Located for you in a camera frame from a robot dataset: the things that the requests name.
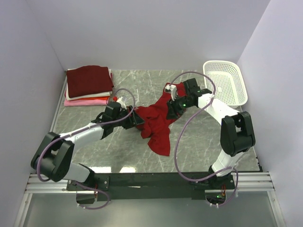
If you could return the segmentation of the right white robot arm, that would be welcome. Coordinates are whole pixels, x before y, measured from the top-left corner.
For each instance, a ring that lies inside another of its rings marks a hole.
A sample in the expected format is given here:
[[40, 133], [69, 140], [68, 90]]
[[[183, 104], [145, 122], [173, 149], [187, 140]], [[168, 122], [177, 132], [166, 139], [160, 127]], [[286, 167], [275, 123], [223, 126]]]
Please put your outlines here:
[[185, 96], [179, 96], [177, 87], [167, 84], [165, 92], [171, 95], [167, 102], [167, 118], [183, 114], [190, 107], [197, 107], [207, 112], [221, 126], [220, 145], [221, 152], [216, 161], [210, 166], [209, 175], [200, 179], [190, 179], [179, 169], [178, 174], [189, 182], [203, 182], [209, 179], [222, 181], [234, 171], [239, 158], [256, 143], [251, 115], [248, 112], [239, 112], [215, 98], [215, 92], [207, 88], [201, 89], [195, 79], [184, 83]]

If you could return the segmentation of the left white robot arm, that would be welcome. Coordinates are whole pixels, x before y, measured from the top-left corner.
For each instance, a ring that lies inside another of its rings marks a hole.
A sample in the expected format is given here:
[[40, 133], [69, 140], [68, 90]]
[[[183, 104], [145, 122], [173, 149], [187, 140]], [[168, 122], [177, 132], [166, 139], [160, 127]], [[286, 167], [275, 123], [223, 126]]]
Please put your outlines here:
[[143, 124], [144, 119], [132, 106], [123, 107], [119, 102], [110, 102], [103, 112], [82, 128], [62, 134], [47, 133], [30, 165], [38, 175], [46, 176], [47, 181], [70, 180], [96, 188], [98, 182], [94, 171], [83, 164], [72, 162], [74, 151], [106, 138], [115, 127], [127, 130]]

